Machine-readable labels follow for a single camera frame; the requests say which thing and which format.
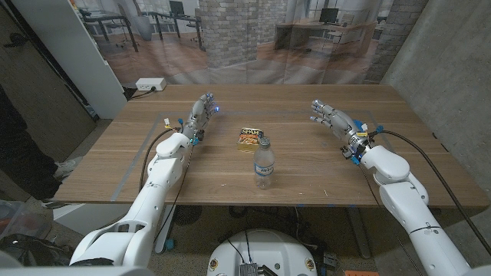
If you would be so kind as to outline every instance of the wooden table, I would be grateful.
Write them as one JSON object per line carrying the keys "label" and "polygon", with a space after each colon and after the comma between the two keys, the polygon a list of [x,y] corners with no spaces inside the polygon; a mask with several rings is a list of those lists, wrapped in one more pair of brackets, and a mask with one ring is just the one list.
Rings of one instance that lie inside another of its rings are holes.
{"label": "wooden table", "polygon": [[[220,112],[195,146],[177,204],[376,206],[360,169],[345,160],[344,145],[330,130],[313,123],[311,102],[323,100],[368,124],[384,125],[423,148],[465,207],[488,206],[486,194],[440,145],[404,100],[390,86],[380,85],[170,85],[132,100],[94,144],[81,164],[60,187],[64,202],[129,203],[138,193],[142,159],[150,141],[187,118],[200,95],[213,92]],[[262,190],[253,181],[252,153],[240,152],[236,141],[242,127],[264,130],[275,151],[275,181]],[[393,149],[411,165],[426,186],[430,205],[454,206],[424,161],[404,141],[384,134],[376,142]],[[370,183],[378,196],[377,185]],[[166,197],[171,204],[178,182]]]}
{"label": "wooden table", "polygon": [[347,25],[346,27],[340,25],[325,25],[324,23],[319,22],[318,19],[315,20],[313,18],[280,23],[276,25],[275,49],[297,47],[305,44],[310,37],[310,30],[340,31],[345,35],[350,31],[362,30],[363,34],[355,53],[357,57],[361,57],[368,51],[376,26],[376,21],[365,22],[358,25]]}

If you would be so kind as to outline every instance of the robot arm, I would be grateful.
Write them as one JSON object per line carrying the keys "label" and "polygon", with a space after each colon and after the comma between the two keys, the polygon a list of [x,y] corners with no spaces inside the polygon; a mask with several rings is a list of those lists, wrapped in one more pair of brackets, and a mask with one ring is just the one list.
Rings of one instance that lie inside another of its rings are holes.
{"label": "robot arm", "polygon": [[427,191],[410,172],[407,161],[383,146],[372,147],[366,127],[360,130],[346,113],[320,100],[312,102],[312,109],[320,117],[311,117],[311,120],[329,127],[337,138],[348,144],[341,148],[344,157],[367,169],[374,168],[374,179],[380,186],[385,208],[406,230],[428,275],[464,275],[470,271],[466,260],[428,209]]}
{"label": "robot arm", "polygon": [[181,177],[184,154],[203,138],[209,118],[218,111],[214,105],[212,94],[195,102],[183,133],[174,133],[157,145],[148,179],[128,213],[118,222],[89,233],[77,246],[71,265],[148,265],[167,191]]}

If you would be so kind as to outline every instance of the plastic bottle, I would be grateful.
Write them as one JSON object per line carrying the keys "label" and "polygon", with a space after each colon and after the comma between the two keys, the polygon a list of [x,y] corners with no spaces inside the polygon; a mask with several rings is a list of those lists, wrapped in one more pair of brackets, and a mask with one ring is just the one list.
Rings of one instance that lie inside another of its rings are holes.
{"label": "plastic bottle", "polygon": [[254,153],[254,178],[259,188],[266,189],[271,185],[274,169],[275,154],[269,139],[263,137],[259,140],[259,148]]}

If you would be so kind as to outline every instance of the power strip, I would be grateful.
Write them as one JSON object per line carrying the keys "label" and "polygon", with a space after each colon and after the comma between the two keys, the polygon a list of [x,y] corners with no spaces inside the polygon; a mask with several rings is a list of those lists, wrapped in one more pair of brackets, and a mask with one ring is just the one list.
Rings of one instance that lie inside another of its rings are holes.
{"label": "power strip", "polygon": [[137,81],[137,88],[140,91],[150,91],[155,87],[156,91],[162,91],[167,85],[163,77],[141,78]]}

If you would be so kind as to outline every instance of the brick pillar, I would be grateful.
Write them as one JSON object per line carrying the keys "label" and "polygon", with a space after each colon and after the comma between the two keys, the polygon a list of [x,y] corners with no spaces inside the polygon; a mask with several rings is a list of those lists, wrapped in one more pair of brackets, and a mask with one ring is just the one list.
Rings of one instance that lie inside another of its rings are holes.
{"label": "brick pillar", "polygon": [[259,0],[258,43],[275,40],[276,24],[285,23],[288,0]]}
{"label": "brick pillar", "polygon": [[427,3],[428,0],[394,0],[365,84],[378,84],[382,80]]}
{"label": "brick pillar", "polygon": [[258,0],[199,0],[208,66],[257,58]]}

